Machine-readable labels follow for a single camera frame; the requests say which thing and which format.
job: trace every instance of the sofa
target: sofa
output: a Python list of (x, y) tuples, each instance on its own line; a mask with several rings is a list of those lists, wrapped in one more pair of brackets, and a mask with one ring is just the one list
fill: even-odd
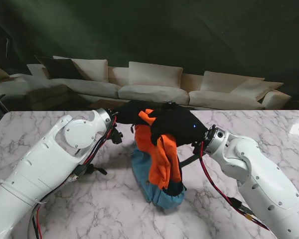
[[(80, 63), (77, 65), (78, 69), (89, 72), (89, 69), (84, 69), (89, 60), (72, 60)], [(265, 82), (264, 78), (209, 71), (206, 71), (204, 76), (183, 74), (180, 67), (139, 62), (130, 62), (129, 67), (107, 67), (107, 61), (106, 64), (104, 61), (102, 64), (107, 68), (107, 75), (103, 74), (99, 81), (76, 79), (50, 81), (66, 85), (72, 93), (90, 102), (98, 99), (143, 100), (158, 103), (175, 101), (196, 109), (278, 110), (291, 98), (275, 90), (282, 83)], [(42, 64), (27, 66), (32, 75), (49, 79), (47, 69)]]
[(201, 110), (278, 110), (291, 98), (276, 90), (282, 83), (264, 78), (209, 71), (204, 76), (184, 74), (181, 67), (139, 62), (108, 67), (107, 60), (71, 60), (84, 80), (50, 79), (45, 66), (28, 64), (32, 76), (16, 74), (0, 81), (3, 103), (19, 99), (32, 110), (46, 110), (79, 97), (90, 103), (99, 99), (175, 101)]

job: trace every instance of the wire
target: wire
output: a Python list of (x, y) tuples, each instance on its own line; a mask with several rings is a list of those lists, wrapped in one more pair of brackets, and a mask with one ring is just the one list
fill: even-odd
[(200, 161), (200, 165), (203, 168), (203, 171), (208, 179), (208, 181), (210, 182), (210, 184), (214, 187), (214, 189), (226, 200), (226, 202), (233, 208), (235, 209), (239, 214), (243, 215), (244, 217), (246, 217), (247, 219), (249, 219), (250, 221), (252, 221), (253, 223), (259, 225), (260, 227), (269, 230), (268, 227), (266, 227), (264, 224), (262, 224), (261, 222), (259, 222), (257, 219), (253, 218), (252, 216), (250, 216), (249, 214), (246, 214), (245, 212), (241, 211), (240, 209), (236, 208), (233, 206), (233, 204), (231, 203), (231, 201), (229, 200), (229, 198), (215, 185), (214, 181), (211, 179), (207, 168), (204, 164), (203, 161), (203, 145), (204, 143), (201, 143), (201, 148), (200, 148), (200, 156), (199, 156), (199, 161)]
[(39, 222), (39, 210), (40, 210), (40, 206), (36, 210), (36, 227), (38, 228), (38, 231), (39, 231), (39, 234), (40, 234), (40, 239), (43, 239), (42, 233), (41, 233), (40, 222)]
[[(109, 138), (109, 136), (111, 135), (112, 129), (116, 123), (116, 116), (114, 116), (114, 119), (112, 119), (111, 121), (111, 126), (107, 128), (105, 134), (96, 142), (96, 144), (93, 146), (93, 149), (91, 150), (89, 156), (87, 157), (87, 159), (84, 161), (83, 164), (89, 164), (93, 158), (95, 157), (96, 153), (98, 152), (98, 150), (104, 145), (105, 141)], [(55, 188), (53, 191), (49, 192), (48, 194), (46, 194), (42, 199), (41, 202), (46, 199), (48, 196), (50, 196), (51, 194), (55, 193), (56, 191), (58, 191), (60, 189), (60, 187), (62, 185), (64, 185), (66, 179), (63, 181), (63, 183), (61, 183), (57, 188)], [(39, 209), (40, 209), (39, 204), (37, 204), (32, 211), (32, 222), (34, 222), (33, 227), (34, 227), (34, 231), (35, 231), (35, 236), (37, 239), (42, 239), (42, 233), (41, 233), (41, 228), (40, 228), (40, 224), (39, 224)], [(34, 211), (36, 210), (36, 227), (35, 227), (35, 220), (34, 220)]]
[(35, 233), (35, 237), (36, 237), (36, 239), (40, 239), (40, 238), (39, 238), (38, 228), (36, 227), (36, 223), (35, 223), (35, 219), (34, 219), (34, 217), (32, 217), (32, 224), (33, 224), (33, 228), (34, 228), (34, 233)]
[(115, 123), (116, 123), (116, 116), (114, 116), (114, 119), (111, 122), (111, 127), (108, 127), (105, 134), (97, 141), (97, 143), (94, 145), (93, 149), (91, 150), (91, 153), (89, 154), (89, 156), (87, 157), (87, 159), (84, 161), (83, 164), (89, 164), (92, 162), (98, 150), (104, 145), (105, 141), (111, 135)]

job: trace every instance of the black cloth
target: black cloth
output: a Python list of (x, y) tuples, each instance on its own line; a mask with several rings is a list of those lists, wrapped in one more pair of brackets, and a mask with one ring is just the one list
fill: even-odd
[(177, 146), (201, 142), (208, 131), (188, 109), (172, 102), (164, 104), (160, 110), (154, 110), (149, 117), (156, 117), (150, 127), (154, 145), (157, 145), (157, 139), (162, 134), (173, 135)]
[(161, 104), (146, 102), (146, 101), (129, 101), (128, 103), (112, 110), (112, 114), (115, 114), (117, 119), (116, 122), (124, 124), (145, 124), (147, 122), (139, 117), (141, 111), (146, 109), (159, 109)]
[(45, 66), (51, 79), (77, 79), (84, 80), (84, 77), (76, 69), (71, 59), (53, 59), (43, 56), (35, 56), (36, 59)]

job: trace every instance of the blue cloth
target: blue cloth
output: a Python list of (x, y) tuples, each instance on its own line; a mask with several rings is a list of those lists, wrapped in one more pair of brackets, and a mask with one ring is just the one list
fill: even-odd
[(151, 156), (136, 147), (132, 155), (132, 170), (146, 201), (148, 203), (153, 202), (154, 205), (163, 209), (174, 208), (180, 205), (184, 199), (185, 189), (177, 196), (166, 194), (157, 185), (149, 182), (150, 166)]

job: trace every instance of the dark background wall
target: dark background wall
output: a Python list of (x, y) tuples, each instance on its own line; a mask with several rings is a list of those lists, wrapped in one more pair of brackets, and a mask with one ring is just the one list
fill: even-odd
[(0, 0), (0, 27), (23, 67), (34, 54), (140, 61), (266, 77), (299, 100), (298, 0)]

